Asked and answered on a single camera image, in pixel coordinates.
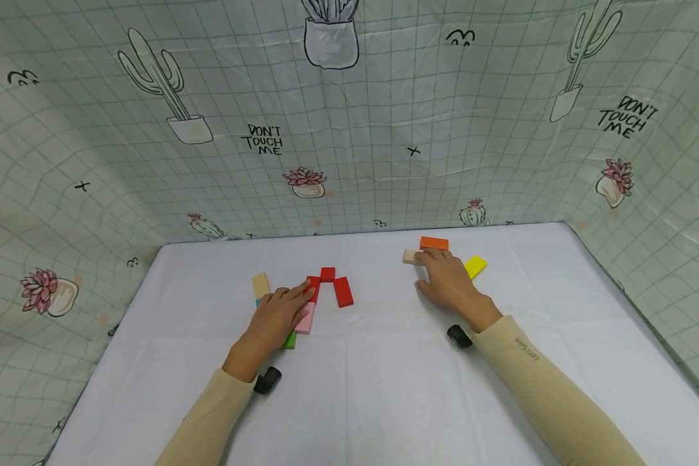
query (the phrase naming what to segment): beige sleeve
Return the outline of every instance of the beige sleeve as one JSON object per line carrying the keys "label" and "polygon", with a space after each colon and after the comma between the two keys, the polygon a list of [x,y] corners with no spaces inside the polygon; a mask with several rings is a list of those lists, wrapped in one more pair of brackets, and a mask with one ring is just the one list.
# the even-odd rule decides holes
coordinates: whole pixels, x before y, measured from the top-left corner
{"label": "beige sleeve", "polygon": [[644,465],[618,427],[507,315],[471,335],[564,465]]}
{"label": "beige sleeve", "polygon": [[251,398],[255,383],[238,381],[217,369],[155,466],[220,464],[233,424]]}

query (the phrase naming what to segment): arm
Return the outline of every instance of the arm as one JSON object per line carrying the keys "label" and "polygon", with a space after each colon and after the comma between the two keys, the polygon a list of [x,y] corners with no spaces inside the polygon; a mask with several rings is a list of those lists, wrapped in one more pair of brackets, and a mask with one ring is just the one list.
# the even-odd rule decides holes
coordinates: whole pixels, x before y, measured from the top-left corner
{"label": "arm", "polygon": [[418,259],[430,278],[430,283],[417,282],[420,291],[471,325],[474,344],[562,464],[645,464],[619,428],[535,347],[515,319],[503,317],[478,292],[461,260],[439,250],[418,253]]}
{"label": "arm", "polygon": [[251,398],[258,368],[275,352],[305,312],[315,290],[310,281],[263,296],[246,333],[168,441],[155,466],[217,466],[233,425]]}

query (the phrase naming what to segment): fabric backdrop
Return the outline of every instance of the fabric backdrop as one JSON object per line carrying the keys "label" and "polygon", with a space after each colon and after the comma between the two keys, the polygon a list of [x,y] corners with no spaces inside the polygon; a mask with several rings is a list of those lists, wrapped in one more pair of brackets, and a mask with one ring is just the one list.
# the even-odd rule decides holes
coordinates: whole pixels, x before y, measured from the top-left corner
{"label": "fabric backdrop", "polygon": [[161,245],[542,221],[699,389],[699,0],[0,0],[0,465]]}

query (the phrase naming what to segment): cactus drawing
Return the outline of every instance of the cactus drawing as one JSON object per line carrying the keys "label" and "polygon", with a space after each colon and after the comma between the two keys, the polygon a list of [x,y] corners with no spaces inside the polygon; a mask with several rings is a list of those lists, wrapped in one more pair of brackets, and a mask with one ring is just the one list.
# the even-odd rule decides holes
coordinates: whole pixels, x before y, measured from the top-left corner
{"label": "cactus drawing", "polygon": [[487,211],[478,197],[469,201],[468,207],[459,214],[461,221],[467,227],[488,227],[491,222],[487,218]]}
{"label": "cactus drawing", "polygon": [[309,18],[305,19],[304,48],[314,67],[346,69],[354,67],[359,45],[353,16],[359,0],[302,0]]}
{"label": "cactus drawing", "polygon": [[190,224],[192,228],[202,235],[207,236],[207,241],[232,241],[236,239],[235,236],[229,234],[228,232],[223,232],[219,226],[215,225],[213,222],[203,219],[201,214],[192,212],[187,215],[189,219],[192,219]]}
{"label": "cactus drawing", "polygon": [[184,89],[184,78],[173,56],[168,50],[161,50],[163,61],[168,67],[168,72],[166,72],[150,49],[148,41],[137,29],[130,28],[128,35],[135,55],[148,75],[148,78],[145,78],[127,54],[120,50],[118,53],[119,61],[129,75],[129,79],[144,92],[163,97],[173,113],[173,117],[167,118],[166,121],[181,142],[201,144],[212,141],[212,132],[207,126],[205,118],[201,115],[190,115],[177,94]]}
{"label": "cactus drawing", "polygon": [[576,84],[580,66],[583,60],[591,58],[597,54],[599,50],[606,45],[610,36],[616,30],[616,26],[621,21],[621,11],[615,11],[608,18],[603,29],[599,34],[597,31],[605,18],[606,12],[611,6],[612,0],[598,0],[595,2],[593,11],[590,12],[590,20],[586,28],[583,30],[585,22],[585,13],[580,15],[578,23],[575,26],[575,34],[572,34],[570,40],[570,48],[567,50],[567,61],[572,64],[570,76],[567,78],[567,84],[564,89],[557,95],[554,102],[554,107],[551,108],[550,121],[556,122],[560,118],[564,118],[575,105],[575,100],[578,98],[582,84]]}

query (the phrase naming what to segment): wooden block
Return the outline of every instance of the wooden block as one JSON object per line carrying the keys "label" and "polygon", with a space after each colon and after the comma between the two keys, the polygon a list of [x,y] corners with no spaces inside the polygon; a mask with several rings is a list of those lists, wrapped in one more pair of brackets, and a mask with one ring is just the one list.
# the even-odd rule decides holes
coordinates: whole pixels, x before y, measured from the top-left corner
{"label": "wooden block", "polygon": [[337,296],[339,307],[353,305],[355,300],[351,296],[350,283],[346,276],[334,279],[334,293]]}
{"label": "wooden block", "polygon": [[334,275],[336,274],[336,269],[333,267],[322,267],[321,268],[321,283],[329,283],[334,281]]}
{"label": "wooden block", "polygon": [[311,299],[309,299],[309,303],[317,303],[318,302],[318,290],[321,289],[321,277],[320,276],[307,276],[307,279],[311,280],[311,285],[309,285],[308,288],[305,289],[305,291],[310,290],[311,288],[315,288],[316,292],[311,296]]}
{"label": "wooden block", "polygon": [[423,236],[419,240],[419,249],[442,249],[448,250],[448,240],[441,238],[430,238],[429,236]]}
{"label": "wooden block", "polygon": [[254,297],[260,299],[267,293],[270,293],[271,288],[269,287],[269,280],[267,280],[267,274],[255,275],[251,278],[251,284],[254,288]]}
{"label": "wooden block", "polygon": [[415,254],[422,252],[421,250],[416,250],[416,249],[405,249],[404,250],[404,258],[401,260],[404,264],[409,264],[409,265],[422,265],[420,261],[417,260],[416,257],[414,257]]}
{"label": "wooden block", "polygon": [[287,336],[285,343],[282,344],[282,349],[283,350],[294,350],[295,349],[295,340],[297,340],[297,339],[298,339],[298,334],[295,333],[295,330],[292,330],[292,332],[290,332],[290,335]]}
{"label": "wooden block", "polygon": [[307,314],[302,320],[295,326],[295,331],[297,333],[310,333],[311,332],[311,326],[313,325],[313,313],[316,310],[316,304],[311,303],[310,301],[308,303],[305,303],[304,307],[305,310],[307,310]]}
{"label": "wooden block", "polygon": [[473,280],[474,276],[479,275],[479,272],[487,266],[487,263],[485,260],[481,259],[481,257],[473,256],[465,266],[466,271],[469,272],[469,278]]}

